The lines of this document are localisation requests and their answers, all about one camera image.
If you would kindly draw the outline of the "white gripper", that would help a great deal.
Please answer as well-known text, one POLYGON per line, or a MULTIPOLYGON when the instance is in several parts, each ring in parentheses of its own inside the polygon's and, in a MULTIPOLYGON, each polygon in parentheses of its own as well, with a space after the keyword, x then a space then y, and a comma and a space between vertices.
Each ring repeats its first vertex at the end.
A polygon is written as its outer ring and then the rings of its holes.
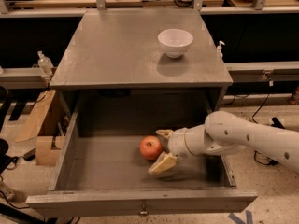
POLYGON ((214 141, 206 133, 203 125, 175 131, 170 129, 157 130, 156 133, 168 139, 167 147, 171 153, 163 152, 160 154, 156 162, 148 169, 150 175, 158 175, 171 169, 178 164, 177 157, 210 154, 215 147, 214 141))

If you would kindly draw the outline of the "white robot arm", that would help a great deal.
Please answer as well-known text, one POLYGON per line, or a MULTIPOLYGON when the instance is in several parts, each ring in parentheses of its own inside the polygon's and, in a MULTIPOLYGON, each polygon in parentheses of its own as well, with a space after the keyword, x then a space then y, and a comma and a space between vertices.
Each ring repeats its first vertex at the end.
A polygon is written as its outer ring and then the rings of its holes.
POLYGON ((149 168, 151 175, 171 169, 185 156, 231 155, 245 147, 299 172, 299 132, 256 124, 225 111, 207 115, 202 125, 156 133, 167 144, 149 168))

